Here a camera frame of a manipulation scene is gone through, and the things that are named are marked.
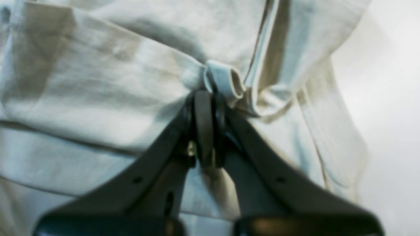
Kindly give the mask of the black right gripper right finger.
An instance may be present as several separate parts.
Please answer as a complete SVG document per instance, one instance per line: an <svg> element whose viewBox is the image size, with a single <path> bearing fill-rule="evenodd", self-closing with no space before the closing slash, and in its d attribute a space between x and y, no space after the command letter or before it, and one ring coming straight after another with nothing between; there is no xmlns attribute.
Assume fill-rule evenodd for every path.
<svg viewBox="0 0 420 236"><path fill-rule="evenodd" d="M322 189L282 160L214 95L215 164L232 178L240 217L234 236L383 236L371 212Z"/></svg>

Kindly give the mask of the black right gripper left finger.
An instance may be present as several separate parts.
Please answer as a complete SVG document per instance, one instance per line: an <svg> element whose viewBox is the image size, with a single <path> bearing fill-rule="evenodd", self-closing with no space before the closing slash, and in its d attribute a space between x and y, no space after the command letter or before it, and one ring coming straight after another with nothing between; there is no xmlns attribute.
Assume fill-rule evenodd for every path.
<svg viewBox="0 0 420 236"><path fill-rule="evenodd" d="M150 148L127 169L38 222L35 236L184 236L177 219L196 160L212 165L212 96L191 93Z"/></svg>

